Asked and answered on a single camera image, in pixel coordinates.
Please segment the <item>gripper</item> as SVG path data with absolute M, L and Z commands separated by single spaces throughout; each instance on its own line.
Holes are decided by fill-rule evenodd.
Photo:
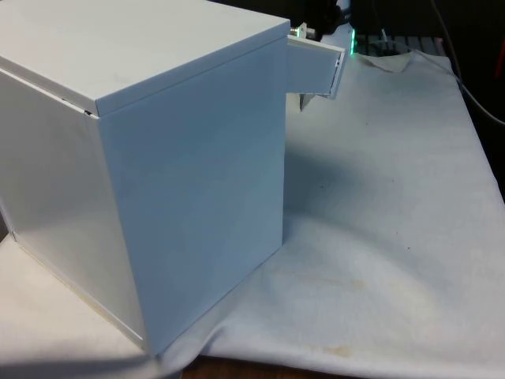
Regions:
M 347 23 L 349 19 L 349 1 L 315 1 L 313 6 L 315 39 L 332 35 L 338 26 Z

